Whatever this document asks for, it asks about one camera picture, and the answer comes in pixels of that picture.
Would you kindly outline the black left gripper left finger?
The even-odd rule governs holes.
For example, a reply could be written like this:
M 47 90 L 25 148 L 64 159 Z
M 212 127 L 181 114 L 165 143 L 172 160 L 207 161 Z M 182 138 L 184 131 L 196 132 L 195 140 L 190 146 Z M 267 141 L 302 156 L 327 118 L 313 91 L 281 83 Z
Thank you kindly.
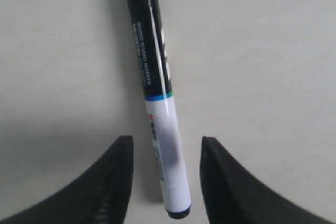
M 133 184 L 133 138 L 119 136 L 70 184 L 1 223 L 124 223 Z

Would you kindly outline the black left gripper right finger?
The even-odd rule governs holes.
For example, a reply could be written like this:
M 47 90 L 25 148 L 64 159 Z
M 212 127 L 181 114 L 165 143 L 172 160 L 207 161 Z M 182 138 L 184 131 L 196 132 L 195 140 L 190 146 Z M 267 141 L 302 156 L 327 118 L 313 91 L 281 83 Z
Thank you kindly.
M 209 223 L 329 223 L 263 184 L 211 136 L 202 138 L 201 190 Z

